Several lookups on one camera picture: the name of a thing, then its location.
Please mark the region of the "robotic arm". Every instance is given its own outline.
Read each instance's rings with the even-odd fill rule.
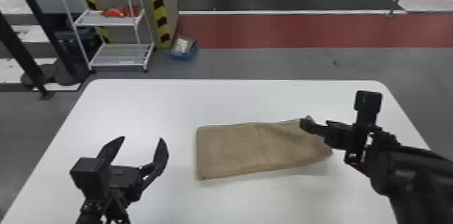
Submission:
[[[80,158],[70,174],[84,193],[77,224],[130,224],[127,207],[164,171],[169,159],[163,139],[154,153],[154,160],[142,167],[112,166],[111,162],[124,141],[119,137],[106,144],[96,158]]]
[[[359,91],[353,125],[336,121],[318,125],[301,119],[300,128],[324,137],[332,148],[345,150],[345,163],[390,199],[398,224],[453,223],[453,162],[430,150],[402,146],[376,126],[381,101],[378,92]]]

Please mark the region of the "red object on shelf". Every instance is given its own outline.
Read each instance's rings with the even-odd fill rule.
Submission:
[[[133,16],[140,15],[140,6],[132,5]],[[131,10],[128,5],[122,8],[109,8],[100,13],[104,17],[132,17]]]

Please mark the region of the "metal rack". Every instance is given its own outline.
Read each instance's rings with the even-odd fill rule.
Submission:
[[[140,14],[136,17],[104,17],[100,13],[101,11],[89,10],[88,5],[86,5],[86,10],[79,16],[76,21],[73,21],[71,17],[71,12],[67,5],[66,0],[62,0],[65,7],[66,13],[68,15],[69,21],[71,22],[75,37],[82,51],[88,68],[92,70],[93,67],[102,67],[102,66],[131,66],[139,65],[143,67],[143,70],[148,69],[148,60],[152,54],[154,48],[154,40],[152,38],[151,27],[149,23],[149,18],[145,10],[145,5],[143,0],[140,2]],[[133,15],[133,5],[132,0],[127,0],[129,10]],[[146,21],[146,26],[148,28],[148,33],[150,35],[150,43],[142,44],[140,41],[140,35],[138,33],[138,26],[142,21],[143,17]],[[104,39],[102,40],[102,45],[94,54],[91,60],[88,59],[86,50],[82,44],[82,40],[78,33],[78,27],[87,27],[87,26],[100,26],[100,27],[118,27],[118,26],[129,26],[133,27],[135,32],[135,39],[137,43],[135,44],[108,44],[105,43]]]

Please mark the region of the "beige towel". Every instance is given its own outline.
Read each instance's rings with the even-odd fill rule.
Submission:
[[[198,179],[243,175],[317,163],[332,149],[299,128],[299,120],[198,128]]]

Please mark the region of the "table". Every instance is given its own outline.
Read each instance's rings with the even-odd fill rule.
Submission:
[[[388,199],[342,162],[321,163],[198,181],[195,131],[202,125],[280,121],[310,114],[352,123],[357,90],[384,96],[377,124],[403,143],[427,148],[389,90],[372,81],[96,80],[84,91],[2,224],[74,223],[83,202],[69,170],[95,157],[117,136],[126,140],[113,161],[143,165],[159,137],[169,147],[167,169],[129,207],[145,223],[396,223]]]

